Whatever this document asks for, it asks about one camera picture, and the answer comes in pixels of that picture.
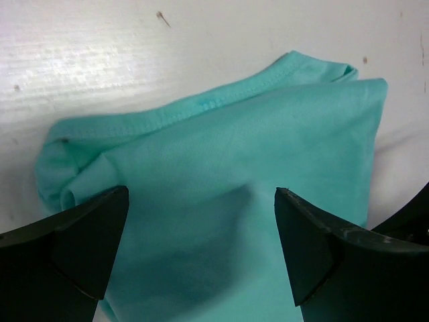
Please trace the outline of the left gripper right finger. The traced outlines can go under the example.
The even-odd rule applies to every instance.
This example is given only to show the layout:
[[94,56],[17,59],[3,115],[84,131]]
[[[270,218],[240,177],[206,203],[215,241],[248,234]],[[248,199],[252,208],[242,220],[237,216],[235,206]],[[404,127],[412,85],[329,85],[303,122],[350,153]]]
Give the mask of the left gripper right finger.
[[294,303],[305,321],[428,320],[428,189],[373,229],[275,192]]

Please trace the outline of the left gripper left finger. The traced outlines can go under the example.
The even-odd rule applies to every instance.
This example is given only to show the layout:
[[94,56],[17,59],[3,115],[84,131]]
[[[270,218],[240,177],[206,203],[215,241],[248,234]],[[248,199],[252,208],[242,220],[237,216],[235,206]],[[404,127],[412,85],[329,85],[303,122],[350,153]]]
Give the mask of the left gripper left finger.
[[1,234],[2,321],[92,321],[129,209],[125,186]]

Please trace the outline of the teal t shirt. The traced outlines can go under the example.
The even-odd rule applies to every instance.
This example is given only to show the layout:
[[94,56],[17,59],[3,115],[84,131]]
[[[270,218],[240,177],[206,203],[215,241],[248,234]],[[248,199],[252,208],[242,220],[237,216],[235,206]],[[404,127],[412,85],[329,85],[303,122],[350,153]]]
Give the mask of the teal t shirt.
[[387,89],[290,52],[158,109],[66,119],[38,157],[38,194],[55,214],[129,189],[101,303],[112,321],[301,321],[275,190],[364,224]]

